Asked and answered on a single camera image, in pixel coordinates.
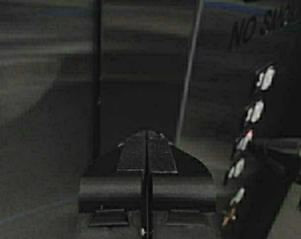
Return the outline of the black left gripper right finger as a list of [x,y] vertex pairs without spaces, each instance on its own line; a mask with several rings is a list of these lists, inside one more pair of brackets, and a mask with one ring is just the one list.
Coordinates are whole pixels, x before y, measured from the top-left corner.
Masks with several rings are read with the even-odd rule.
[[146,168],[148,238],[220,238],[216,190],[202,162],[148,131]]

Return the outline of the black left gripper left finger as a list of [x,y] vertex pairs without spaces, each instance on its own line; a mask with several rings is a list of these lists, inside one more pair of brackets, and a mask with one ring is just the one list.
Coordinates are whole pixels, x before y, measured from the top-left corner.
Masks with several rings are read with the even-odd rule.
[[142,238],[145,171],[145,131],[96,159],[80,179],[77,237]]

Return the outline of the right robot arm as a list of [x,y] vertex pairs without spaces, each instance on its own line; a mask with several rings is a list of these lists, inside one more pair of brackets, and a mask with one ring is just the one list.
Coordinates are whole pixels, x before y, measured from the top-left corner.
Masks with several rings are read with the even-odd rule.
[[225,239],[265,239],[293,183],[301,184],[301,138],[256,138],[223,178]]

